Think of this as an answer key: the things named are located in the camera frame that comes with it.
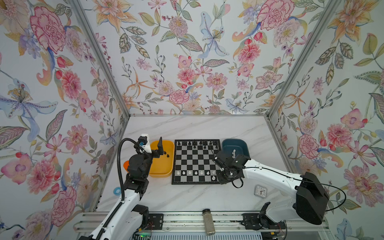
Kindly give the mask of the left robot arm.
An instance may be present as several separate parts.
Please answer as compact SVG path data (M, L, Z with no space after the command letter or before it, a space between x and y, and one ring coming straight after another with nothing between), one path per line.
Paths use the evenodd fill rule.
M123 144L134 145L136 154L130 157L126 178L123 179L121 152ZM137 141L124 138L118 145L117 171L121 196L112 211L88 237L80 236L80 240L132 240L139 230L149 226L149 208L139 202L145 194L148 176L154 159L164 155L163 139L158 141L157 148L151 149L149 135L142 134Z

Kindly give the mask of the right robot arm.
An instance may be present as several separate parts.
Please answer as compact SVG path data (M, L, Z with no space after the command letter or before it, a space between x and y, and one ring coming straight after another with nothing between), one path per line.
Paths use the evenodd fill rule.
M294 219L302 219L313 225L322 224L330 197L314 174L284 172L245 155L233 158L222 151L213 157L213 162L219 167L217 178L221 185L250 179L286 195L286 199L263 205L255 219L259 229L270 229L272 225Z

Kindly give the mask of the white chess pieces row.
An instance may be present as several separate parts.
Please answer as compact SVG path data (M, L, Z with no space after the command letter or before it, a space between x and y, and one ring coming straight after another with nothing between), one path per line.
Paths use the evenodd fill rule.
M175 183L211 183L217 182L215 170L182 170L176 171L173 181Z

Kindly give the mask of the black chess pieces row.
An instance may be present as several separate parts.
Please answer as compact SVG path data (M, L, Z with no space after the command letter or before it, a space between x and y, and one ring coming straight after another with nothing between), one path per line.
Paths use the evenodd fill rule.
M175 140L178 151L181 150L221 150L218 140Z

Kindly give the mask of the black white chess board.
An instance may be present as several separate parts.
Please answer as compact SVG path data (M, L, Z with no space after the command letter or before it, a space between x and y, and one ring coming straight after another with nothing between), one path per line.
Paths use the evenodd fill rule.
M219 167L213 162L215 155L220 150L181 150L178 151L175 146L174 167L172 172L172 185L217 185L219 182L211 183L175 183L173 181L176 171L182 170L219 170Z

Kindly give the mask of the yellow plastic tray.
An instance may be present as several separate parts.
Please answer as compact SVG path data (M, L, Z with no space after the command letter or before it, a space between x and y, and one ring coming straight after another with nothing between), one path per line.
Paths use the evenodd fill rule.
M175 144L169 140L163 140L164 155L154 158L149 175L153 178L166 178L173 172Z

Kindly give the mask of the teal plastic tray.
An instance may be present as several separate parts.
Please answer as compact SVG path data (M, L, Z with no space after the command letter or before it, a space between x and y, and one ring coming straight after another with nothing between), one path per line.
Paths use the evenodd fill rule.
M248 145L245 141L240 139L225 139L222 142L222 151L229 156L233 155L235 151L235 156L245 155L250 157Z

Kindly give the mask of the blue tape roll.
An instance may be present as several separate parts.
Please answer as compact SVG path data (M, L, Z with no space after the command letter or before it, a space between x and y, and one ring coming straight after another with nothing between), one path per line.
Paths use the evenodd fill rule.
M116 187L113 190L113 193L114 193L115 196L120 196L121 195L121 188L120 187Z

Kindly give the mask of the small white alarm clock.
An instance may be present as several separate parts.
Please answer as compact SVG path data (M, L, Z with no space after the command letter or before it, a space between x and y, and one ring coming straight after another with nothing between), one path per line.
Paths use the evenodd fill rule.
M268 189L266 187L256 185L254 190L254 195L265 199L268 195Z

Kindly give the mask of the glass spice jar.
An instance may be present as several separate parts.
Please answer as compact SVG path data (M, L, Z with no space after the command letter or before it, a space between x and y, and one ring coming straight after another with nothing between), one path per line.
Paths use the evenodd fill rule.
M207 236L213 236L216 233L213 216L210 209L202 211L205 232Z

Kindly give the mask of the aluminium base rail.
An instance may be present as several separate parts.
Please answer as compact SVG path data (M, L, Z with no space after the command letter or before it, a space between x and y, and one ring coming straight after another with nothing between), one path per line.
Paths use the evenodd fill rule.
M220 232L249 232L256 224L251 224L250 220L244 220L243 215L256 215L257 212L215 212L211 215L217 233ZM150 224L150 229L154 232L173 233L173 232L205 232L205 221L203 213L199 212L150 212L150 219L155 222ZM74 225L76 233L91 233L97 227L103 225L107 217L106 212L91 212L81 214L79 222ZM312 225L304 220L286 220L284 223L277 224L271 229L259 229L260 232L272 231L290 232L326 232L329 226L326 221L321 225Z

